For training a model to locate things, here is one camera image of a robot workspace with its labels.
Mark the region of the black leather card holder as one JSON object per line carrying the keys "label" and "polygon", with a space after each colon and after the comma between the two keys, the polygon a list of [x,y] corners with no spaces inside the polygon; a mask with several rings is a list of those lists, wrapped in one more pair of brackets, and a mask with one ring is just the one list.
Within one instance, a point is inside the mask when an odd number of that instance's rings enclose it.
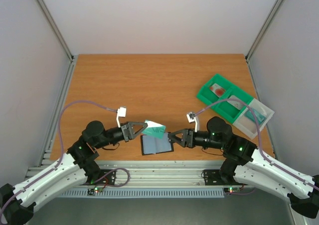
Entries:
{"label": "black leather card holder", "polygon": [[141,135],[141,151],[142,155],[153,155],[174,152],[174,147],[167,132],[164,133],[162,138]]}

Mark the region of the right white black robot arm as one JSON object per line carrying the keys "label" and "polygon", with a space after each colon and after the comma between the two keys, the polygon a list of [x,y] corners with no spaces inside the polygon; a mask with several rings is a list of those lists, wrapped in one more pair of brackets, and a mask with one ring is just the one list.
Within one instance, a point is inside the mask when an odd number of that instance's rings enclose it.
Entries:
{"label": "right white black robot arm", "polygon": [[319,213],[319,177],[303,174],[274,159],[253,142],[235,135],[232,127],[215,116],[206,131],[182,129],[168,134],[182,147],[221,149],[225,161],[221,180],[256,187],[288,202],[298,214],[315,219]]}

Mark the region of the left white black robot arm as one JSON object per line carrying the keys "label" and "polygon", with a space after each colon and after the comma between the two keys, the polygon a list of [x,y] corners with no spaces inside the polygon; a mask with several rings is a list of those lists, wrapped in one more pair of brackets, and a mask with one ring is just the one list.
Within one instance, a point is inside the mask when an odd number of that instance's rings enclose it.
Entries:
{"label": "left white black robot arm", "polygon": [[130,121],[105,129],[100,121],[90,122],[60,159],[19,184],[1,187],[0,223],[24,225],[43,205],[65,191],[86,183],[96,185],[107,176],[95,162],[97,150],[133,140],[147,126],[145,122]]}

